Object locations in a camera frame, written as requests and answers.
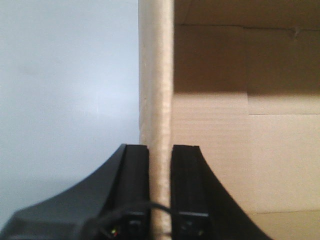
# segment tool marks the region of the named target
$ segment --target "black wire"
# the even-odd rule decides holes
[[[176,211],[170,209],[169,207],[166,207],[162,204],[152,202],[152,201],[140,201],[140,202],[133,202],[125,206],[119,207],[113,211],[110,211],[107,215],[99,217],[96,220],[96,223],[99,225],[100,232],[103,235],[105,235],[107,238],[110,238],[111,235],[104,229],[120,221],[129,211],[133,209],[139,209],[139,210],[159,209],[168,213],[171,216],[172,221],[177,222],[181,227],[185,227],[185,228],[188,227],[187,225],[185,225],[184,220],[180,217],[180,215]]]

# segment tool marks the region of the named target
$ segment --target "light gray wall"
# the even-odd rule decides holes
[[[0,228],[138,136],[138,0],[0,0]]]

